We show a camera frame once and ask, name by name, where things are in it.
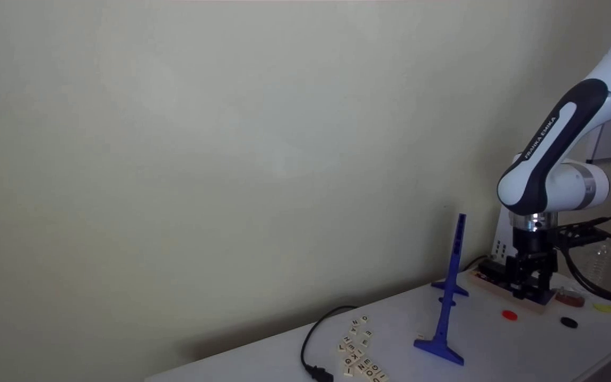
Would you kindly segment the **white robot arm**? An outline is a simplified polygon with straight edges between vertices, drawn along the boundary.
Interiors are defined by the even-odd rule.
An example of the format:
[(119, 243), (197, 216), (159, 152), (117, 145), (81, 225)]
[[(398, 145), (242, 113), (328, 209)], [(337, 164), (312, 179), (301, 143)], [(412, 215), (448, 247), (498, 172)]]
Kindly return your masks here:
[(502, 281), (516, 297), (544, 295), (557, 267), (555, 253), (562, 253), (574, 281), (611, 302), (611, 290), (585, 279), (568, 254), (570, 234), (578, 234), (584, 225), (553, 224), (557, 213), (584, 211), (607, 199), (607, 175), (598, 166), (576, 162), (574, 152), (595, 127), (609, 121), (611, 47), (557, 99), (526, 149), (498, 179), (496, 195), (511, 213), (516, 249), (516, 254), (502, 262)]

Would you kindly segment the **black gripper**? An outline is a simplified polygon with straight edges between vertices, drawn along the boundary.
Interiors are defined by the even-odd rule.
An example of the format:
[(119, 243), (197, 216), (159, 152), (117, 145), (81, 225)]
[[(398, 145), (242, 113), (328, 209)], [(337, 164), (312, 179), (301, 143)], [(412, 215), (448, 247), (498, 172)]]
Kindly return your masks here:
[(517, 299), (546, 304), (555, 272), (555, 250), (544, 231), (514, 231), (516, 254), (505, 262), (506, 286)]

